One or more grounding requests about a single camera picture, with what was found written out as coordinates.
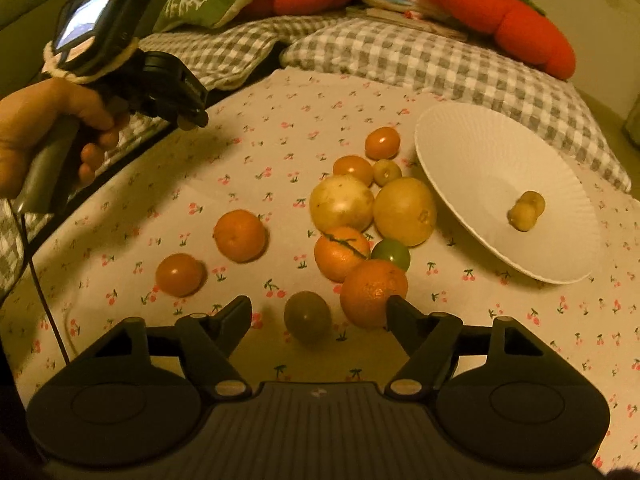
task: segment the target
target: illuminated screen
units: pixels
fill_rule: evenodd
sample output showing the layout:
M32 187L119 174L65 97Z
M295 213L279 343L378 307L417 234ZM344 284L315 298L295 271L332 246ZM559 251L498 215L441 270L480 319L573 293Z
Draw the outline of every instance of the illuminated screen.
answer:
M65 31L62 33L60 40L58 40L56 48L60 48L83 34L94 30L98 18L100 18L108 3L109 0L89 0L87 3L82 4L66 24Z

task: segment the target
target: black cable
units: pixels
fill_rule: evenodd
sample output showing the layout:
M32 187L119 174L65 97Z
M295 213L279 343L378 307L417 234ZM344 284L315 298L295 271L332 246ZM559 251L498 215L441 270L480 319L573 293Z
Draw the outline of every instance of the black cable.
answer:
M29 251L29 237L27 234L27 221L24 215L20 215L20 223L18 224L18 230L20 231L20 238L22 239L22 248L24 250L24 257L28 261L29 269L31 271L31 277L33 278L33 283L36 286L36 291L38 292L38 297L40 298L40 302L42 303L42 307L49 318L49 324L51 325L51 329L53 330L54 335L56 336L56 340L58 342L58 346L60 347L60 352L62 353L62 358L65 360L65 364L69 364L69 355L66 352L65 344L62 341L62 337L60 336L60 331L56 326L56 322L53 319L53 315L49 309L49 305L47 304L47 299L44 297L44 293L42 291L42 287L40 286L40 280L36 275L36 269L33 265L33 257L31 252Z

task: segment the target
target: green tomato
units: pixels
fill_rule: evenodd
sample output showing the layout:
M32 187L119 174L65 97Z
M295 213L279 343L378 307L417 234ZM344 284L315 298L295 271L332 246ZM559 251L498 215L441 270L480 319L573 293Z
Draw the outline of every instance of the green tomato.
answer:
M331 332L331 311L320 296L304 290L287 301L284 307L284 324L298 341L313 344Z
M402 245L397 240L386 238L376 244L371 251L371 258L373 260L386 260L391 262L396 267L407 272L409 265L411 265L411 254L409 249Z

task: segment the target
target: checkered pillow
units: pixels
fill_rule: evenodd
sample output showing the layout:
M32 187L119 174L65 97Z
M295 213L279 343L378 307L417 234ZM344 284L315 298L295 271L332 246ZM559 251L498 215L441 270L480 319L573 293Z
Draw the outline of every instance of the checkered pillow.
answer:
M349 73L492 108L626 192L631 180L571 83L491 50L373 20L344 19L298 40L284 65Z
M254 69L270 54L277 42L291 44L340 18L325 16L283 16L249 22L224 32L191 29L168 34L152 34L140 42L145 51L174 54L198 77L207 89L233 90L241 87ZM144 140L168 124L162 119L137 115L121 132L120 143L109 154L101 171L120 160ZM6 200L0 206L0 299L18 279L24 250L19 231ZM29 240L47 224L50 216L27 215Z

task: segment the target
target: cherry print fabric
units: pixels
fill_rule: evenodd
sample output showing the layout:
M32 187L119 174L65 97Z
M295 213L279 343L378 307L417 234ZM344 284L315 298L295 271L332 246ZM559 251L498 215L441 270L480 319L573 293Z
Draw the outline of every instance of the cherry print fabric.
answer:
M396 161L402 172L424 178L414 127L438 101L428 92L353 76L280 70L212 107L207 128L176 131L156 144L96 192L34 258L70 355L125 317L169 325L187 314L216 312L244 294L253 303L252 327L230 360L253 386L269 380L383 386L406 355L390 333L346 321L339 285L325 279L313 259L318 231L307 201L336 158L363 155L366 135L384 125L401 134ZM519 274L438 202L436 231L412 250L407 299L425 313L450 312L466 324L515 317L609 401L610 431L596 465L640 469L640 206L566 160L603 233L603 257L588 279L552 286ZM270 232L265 255L250 264L227 260L212 239L217 219L236 208L257 214ZM380 239L373 228L366 236L372 246ZM207 267L203 288L183 300L154 283L157 265L177 252ZM284 305L300 290L315 291L331 307L332 332L320 349L305 349L284 327ZM63 366L28 272L0 310L0 337L27 403ZM175 369L175 362L163 365Z

